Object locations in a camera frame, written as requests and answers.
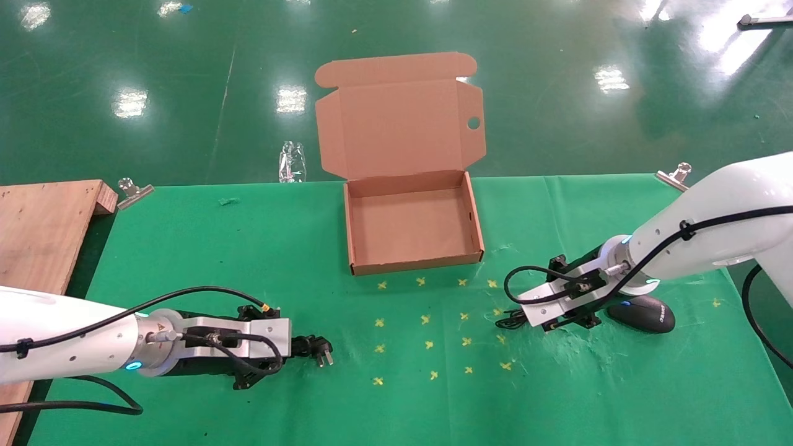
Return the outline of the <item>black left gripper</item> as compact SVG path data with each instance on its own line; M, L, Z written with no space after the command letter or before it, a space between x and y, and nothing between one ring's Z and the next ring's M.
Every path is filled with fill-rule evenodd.
M278 308L261 308L257 305L239 307L240 321L264 321L281 317ZM234 376L234 390L248 390L261 379L280 372L286 358L263 359L263 361L233 361L232 359L181 359L169 372L167 377L197 375Z

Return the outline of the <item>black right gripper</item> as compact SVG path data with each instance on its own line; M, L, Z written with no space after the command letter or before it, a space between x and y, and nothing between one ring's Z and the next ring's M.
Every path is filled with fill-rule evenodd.
M549 260L548 268L560 274L569 272L571 277L586 276L591 271L596 271L600 276L607 277L606 270L613 266L610 260L612 251L612 247L600 245L571 263L567 262L566 255L560 254ZM541 323L541 327L544 332L552 332L566 325L575 324L586 328L586 330L591 330L601 323L601 318L591 310L570 310L560 317Z

